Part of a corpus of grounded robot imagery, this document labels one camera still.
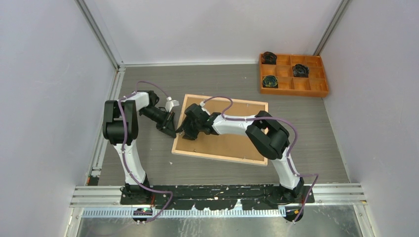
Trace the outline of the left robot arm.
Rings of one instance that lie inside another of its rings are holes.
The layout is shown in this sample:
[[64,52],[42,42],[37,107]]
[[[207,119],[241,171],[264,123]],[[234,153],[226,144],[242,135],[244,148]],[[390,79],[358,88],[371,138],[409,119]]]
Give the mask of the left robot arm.
[[104,105],[103,136],[118,152],[125,174],[122,196],[133,198],[139,204],[147,204],[153,191],[137,150],[138,117],[149,118],[158,131],[176,137],[173,108],[179,102],[168,96],[165,106],[158,107],[159,100],[152,90],[135,91],[119,100],[108,100]]

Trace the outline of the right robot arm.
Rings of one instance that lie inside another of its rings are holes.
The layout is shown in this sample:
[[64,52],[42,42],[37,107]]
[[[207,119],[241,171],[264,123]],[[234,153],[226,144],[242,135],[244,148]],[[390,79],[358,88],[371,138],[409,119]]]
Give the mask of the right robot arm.
[[291,158],[289,132],[267,111],[252,116],[230,116],[210,113],[204,104],[192,104],[184,112],[177,133],[183,138],[196,140],[200,133],[206,135],[241,135],[249,138],[256,150],[271,160],[279,176],[280,191],[284,200],[296,202],[302,195],[303,178],[297,173]]

